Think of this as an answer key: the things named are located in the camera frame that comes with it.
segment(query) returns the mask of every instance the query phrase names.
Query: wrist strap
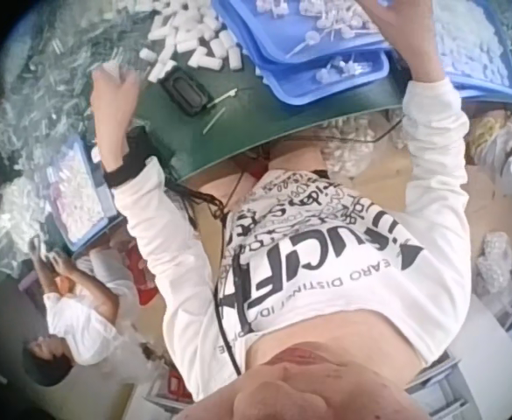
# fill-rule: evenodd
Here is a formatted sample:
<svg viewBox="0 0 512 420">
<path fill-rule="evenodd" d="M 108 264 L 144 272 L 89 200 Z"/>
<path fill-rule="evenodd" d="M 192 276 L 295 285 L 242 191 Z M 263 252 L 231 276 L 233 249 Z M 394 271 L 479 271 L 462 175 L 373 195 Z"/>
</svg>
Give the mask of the wrist strap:
<svg viewBox="0 0 512 420">
<path fill-rule="evenodd" d="M 143 126 L 135 127 L 127 134 L 130 151 L 123 157 L 122 165 L 110 172 L 104 172 L 109 188 L 117 188 L 136 178 L 146 166 L 146 160 L 153 156 L 149 136 Z"/>
</svg>

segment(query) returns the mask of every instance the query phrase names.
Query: red object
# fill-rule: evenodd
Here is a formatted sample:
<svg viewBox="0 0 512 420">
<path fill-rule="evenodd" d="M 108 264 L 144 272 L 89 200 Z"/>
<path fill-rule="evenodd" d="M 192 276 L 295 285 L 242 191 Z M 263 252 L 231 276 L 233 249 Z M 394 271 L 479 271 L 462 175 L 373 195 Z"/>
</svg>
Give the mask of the red object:
<svg viewBox="0 0 512 420">
<path fill-rule="evenodd" d="M 177 370 L 170 369 L 168 373 L 168 394 L 180 401 L 193 402 L 193 397 Z"/>
<path fill-rule="evenodd" d="M 158 289 L 154 281 L 149 281 L 147 277 L 153 277 L 146 268 L 144 259 L 139 254 L 139 248 L 133 243 L 126 251 L 127 268 L 133 276 L 133 283 L 139 294 L 139 304 L 147 305 L 158 294 Z"/>
</svg>

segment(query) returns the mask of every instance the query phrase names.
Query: work table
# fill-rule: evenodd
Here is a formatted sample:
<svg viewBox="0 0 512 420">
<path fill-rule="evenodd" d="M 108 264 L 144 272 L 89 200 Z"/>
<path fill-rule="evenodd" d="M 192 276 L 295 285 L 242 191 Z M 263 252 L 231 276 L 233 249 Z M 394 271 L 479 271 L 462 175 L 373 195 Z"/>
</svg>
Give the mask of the work table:
<svg viewBox="0 0 512 420">
<path fill-rule="evenodd" d="M 175 153 L 172 165 L 180 178 L 186 178 L 293 131 L 341 116 L 400 107 L 409 74 L 398 68 L 394 60 L 390 61 L 390 67 L 389 76 L 382 80 L 299 107 L 279 101 L 255 75 L 255 68 L 247 57 L 244 57 L 241 72 L 224 69 L 214 73 L 185 67 L 213 97 L 234 88 L 238 93 L 190 117 L 170 101 L 159 85 L 149 83 L 141 94 L 137 117 L 150 124 L 155 143 L 163 142 Z M 512 102 L 512 96 L 492 95 L 484 97 L 483 101 Z M 222 117 L 203 136 L 203 129 L 225 107 Z"/>
</svg>

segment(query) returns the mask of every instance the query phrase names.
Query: white long-sleeve shirt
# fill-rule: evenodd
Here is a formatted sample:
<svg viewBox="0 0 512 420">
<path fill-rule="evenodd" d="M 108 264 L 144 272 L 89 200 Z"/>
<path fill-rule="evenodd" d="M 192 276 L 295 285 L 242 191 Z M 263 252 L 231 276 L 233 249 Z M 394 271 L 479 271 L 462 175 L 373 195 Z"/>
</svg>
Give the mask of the white long-sleeve shirt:
<svg viewBox="0 0 512 420">
<path fill-rule="evenodd" d="M 471 292 L 463 136 L 468 120 L 448 80 L 411 82 L 403 101 L 412 178 L 404 213 L 382 210 L 357 192 L 309 172 L 265 177 L 228 218 L 219 304 L 241 370 L 259 337 L 305 319 L 368 309 L 386 316 L 425 364 L 436 360 L 462 325 Z M 195 400 L 235 378 L 214 313 L 207 256 L 165 196 L 152 159 L 115 189 L 167 309 L 163 333 Z M 248 268 L 236 314 L 231 257 Z"/>
</svg>

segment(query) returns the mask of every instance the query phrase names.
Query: blue plastic tray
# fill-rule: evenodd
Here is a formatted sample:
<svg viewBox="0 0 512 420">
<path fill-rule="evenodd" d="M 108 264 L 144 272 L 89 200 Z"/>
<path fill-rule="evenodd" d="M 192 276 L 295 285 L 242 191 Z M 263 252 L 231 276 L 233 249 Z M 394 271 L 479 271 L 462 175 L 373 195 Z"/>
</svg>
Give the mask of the blue plastic tray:
<svg viewBox="0 0 512 420">
<path fill-rule="evenodd" d="M 226 3 L 226 0 L 213 0 L 213 7 L 221 17 L 226 16 L 226 13 L 222 13 L 226 8 Z M 347 57 L 354 54 L 355 61 L 371 62 L 373 64 L 371 71 L 353 78 L 343 78 L 336 82 L 322 84 L 316 79 L 316 72 L 329 63 L 331 56 L 313 59 L 310 62 L 294 66 L 273 63 L 262 56 L 256 40 L 245 23 L 241 21 L 229 23 L 226 18 L 223 18 L 223 20 L 229 30 L 234 33 L 238 42 L 248 52 L 248 56 L 260 68 L 264 82 L 269 85 L 273 94 L 282 102 L 290 105 L 304 105 L 317 101 L 343 90 L 377 81 L 386 77 L 389 72 L 389 63 L 384 52 L 338 53 L 335 55 Z M 261 66 L 261 63 L 267 63 L 268 66 Z"/>
<path fill-rule="evenodd" d="M 288 0 L 290 13 L 278 19 L 275 19 L 270 12 L 259 13 L 254 0 L 229 0 L 229 2 L 250 29 L 262 53 L 278 63 L 303 63 L 342 53 L 348 49 L 363 50 L 371 44 L 375 44 L 374 48 L 378 49 L 378 42 L 383 41 L 380 33 L 358 35 L 351 39 L 343 39 L 337 33 L 333 42 L 329 36 L 326 36 L 317 45 L 307 46 L 287 58 L 286 56 L 296 46 L 304 42 L 308 31 L 316 31 L 316 18 L 301 15 L 298 11 L 298 0 Z"/>
<path fill-rule="evenodd" d="M 256 67 L 262 70 L 277 71 L 292 66 L 292 64 L 277 63 L 263 54 L 261 46 L 254 39 L 248 26 L 228 0 L 213 0 L 212 3 L 217 14 L 221 17 L 227 28 L 234 33 L 242 48 L 244 48 L 244 52 L 248 54 Z M 379 51 L 384 50 L 387 46 L 389 45 L 386 41 L 380 41 L 368 45 L 364 50 L 359 49 L 358 51 Z"/>
<path fill-rule="evenodd" d="M 469 75 L 456 73 L 445 69 L 446 73 L 453 83 L 460 84 L 463 87 L 473 88 L 475 90 L 491 90 L 494 92 L 501 92 L 507 95 L 512 95 L 512 55 L 508 49 L 507 38 L 502 30 L 501 23 L 498 17 L 494 14 L 492 7 L 488 3 L 486 3 L 484 0 L 474 0 L 474 2 L 485 12 L 487 21 L 494 27 L 495 34 L 501 43 L 503 48 L 501 60 L 508 71 L 508 86 L 495 84 L 487 80 L 475 79 Z"/>
<path fill-rule="evenodd" d="M 50 165 L 50 167 L 53 168 L 54 175 L 57 176 L 57 174 L 60 172 L 61 163 L 67 157 L 67 154 L 69 151 L 76 151 L 81 156 L 82 162 L 84 163 L 84 166 L 87 168 L 87 173 L 88 173 L 88 177 L 90 178 L 90 182 L 94 185 L 94 182 L 92 180 L 92 173 L 90 171 L 90 167 L 88 166 L 87 153 L 84 150 L 82 140 L 78 136 L 69 137 L 69 140 L 67 140 L 67 142 L 61 148 L 60 154 L 56 157 L 54 162 L 52 162 L 52 164 Z M 65 240 L 67 246 L 74 252 L 74 251 L 80 249 L 82 246 L 84 246 L 88 241 L 90 241 L 98 233 L 100 233 L 108 225 L 109 220 L 106 217 L 100 219 L 78 241 L 75 241 L 75 242 L 71 241 L 68 237 L 67 228 L 66 228 L 65 224 L 63 223 L 63 220 L 60 217 L 60 213 L 57 208 L 57 204 L 55 202 L 55 197 L 54 197 L 54 193 L 53 193 L 54 184 L 55 184 L 55 182 L 51 183 L 50 195 L 48 197 L 48 200 L 49 200 L 50 206 L 52 208 L 52 212 L 53 212 L 53 219 L 55 220 L 55 224 L 57 225 L 58 229 L 60 230 L 61 234 L 63 235 L 63 239 Z"/>
<path fill-rule="evenodd" d="M 389 63 L 384 52 L 365 51 L 353 54 L 356 62 L 371 62 L 371 71 L 353 78 L 340 77 L 338 81 L 322 84 L 316 79 L 316 72 L 331 60 L 326 58 L 313 61 L 312 66 L 291 66 L 276 72 L 269 70 L 261 70 L 261 72 L 264 81 L 270 86 L 275 96 L 290 105 L 304 105 L 343 90 L 366 85 L 388 75 Z"/>
</svg>

